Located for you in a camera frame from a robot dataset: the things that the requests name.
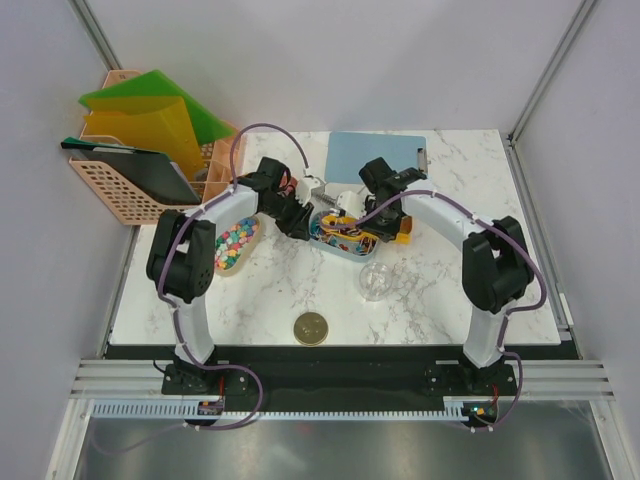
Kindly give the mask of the blue tray of lollipops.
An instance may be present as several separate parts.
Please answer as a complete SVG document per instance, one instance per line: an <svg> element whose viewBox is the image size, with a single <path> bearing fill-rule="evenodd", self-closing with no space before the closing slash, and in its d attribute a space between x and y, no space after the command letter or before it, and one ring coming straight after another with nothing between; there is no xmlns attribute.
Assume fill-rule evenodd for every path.
<svg viewBox="0 0 640 480"><path fill-rule="evenodd" d="M350 241L340 239L337 236L327 234L320 228L321 217L332 214L330 211L316 211L312 214L309 223L309 242L311 245L325 253L334 254L346 260L366 262L371 259L377 249L378 240Z"/></svg>

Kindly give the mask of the orange plastic scoop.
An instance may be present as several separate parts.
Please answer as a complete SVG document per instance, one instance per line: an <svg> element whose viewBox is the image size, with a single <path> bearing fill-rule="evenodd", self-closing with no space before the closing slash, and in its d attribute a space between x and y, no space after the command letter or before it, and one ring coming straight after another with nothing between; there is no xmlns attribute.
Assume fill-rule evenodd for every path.
<svg viewBox="0 0 640 480"><path fill-rule="evenodd" d="M336 216L334 214L326 214L321 217L320 220L320 228L326 232L327 234L337 236L340 239L350 240L350 241L361 241L365 240L378 240L378 237L372 233L365 232L364 230L354 227L354 228L343 228L337 229L336 225L340 224L349 224L355 221L354 218L346 217L346 216ZM411 237L408 241L399 240L397 238L398 233L395 238L392 240L392 243L398 244L409 244Z"/></svg>

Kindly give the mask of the clear plastic jar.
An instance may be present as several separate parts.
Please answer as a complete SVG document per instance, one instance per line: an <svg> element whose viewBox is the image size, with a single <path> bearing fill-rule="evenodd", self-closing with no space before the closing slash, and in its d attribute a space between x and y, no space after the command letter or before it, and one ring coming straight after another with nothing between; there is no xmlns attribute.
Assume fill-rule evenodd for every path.
<svg viewBox="0 0 640 480"><path fill-rule="evenodd" d="M380 262L366 264L359 273L359 293L366 301L379 301L384 298L392 288L393 271Z"/></svg>

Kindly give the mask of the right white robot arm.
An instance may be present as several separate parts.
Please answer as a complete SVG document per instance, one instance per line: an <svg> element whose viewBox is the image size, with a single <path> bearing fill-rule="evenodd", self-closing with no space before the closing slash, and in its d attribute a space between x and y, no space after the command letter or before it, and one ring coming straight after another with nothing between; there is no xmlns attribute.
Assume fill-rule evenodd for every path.
<svg viewBox="0 0 640 480"><path fill-rule="evenodd" d="M397 172L379 157L359 176L369 195L357 227L383 242L398 237L406 217L435 230L462 256L462 288L472 305L463 345L468 362L458 368L467 392L483 392L494 381L491 367L500 357L508 308L534 279L520 223L511 216L485 221L452 198L436 191L427 174L415 167Z"/></svg>

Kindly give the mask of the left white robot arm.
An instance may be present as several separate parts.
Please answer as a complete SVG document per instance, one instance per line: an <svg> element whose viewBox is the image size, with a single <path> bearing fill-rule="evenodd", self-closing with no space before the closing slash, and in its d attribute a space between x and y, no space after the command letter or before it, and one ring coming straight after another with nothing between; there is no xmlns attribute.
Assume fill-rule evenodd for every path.
<svg viewBox="0 0 640 480"><path fill-rule="evenodd" d="M239 221L264 213L285 236L307 241L312 191L322 185L311 176L296 180L286 165L264 157L255 172L234 178L213 199L185 212L169 209L159 217L146 275L169 307L175 353L189 363L184 379L196 392L211 392L220 378L218 367L208 362L215 343L205 302L214 278L217 238Z"/></svg>

